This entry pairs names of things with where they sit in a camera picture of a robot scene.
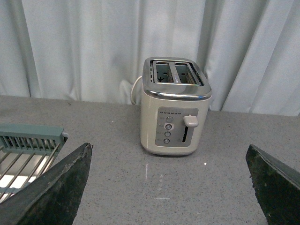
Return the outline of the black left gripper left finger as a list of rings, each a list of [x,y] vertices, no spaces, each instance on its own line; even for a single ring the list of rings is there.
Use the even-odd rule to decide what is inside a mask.
[[[71,225],[90,171],[84,143],[27,187],[0,204],[2,225]]]

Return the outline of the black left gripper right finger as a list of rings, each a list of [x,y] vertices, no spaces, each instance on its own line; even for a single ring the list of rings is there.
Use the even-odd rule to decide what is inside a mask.
[[[251,144],[246,162],[269,225],[300,223],[300,173]]]

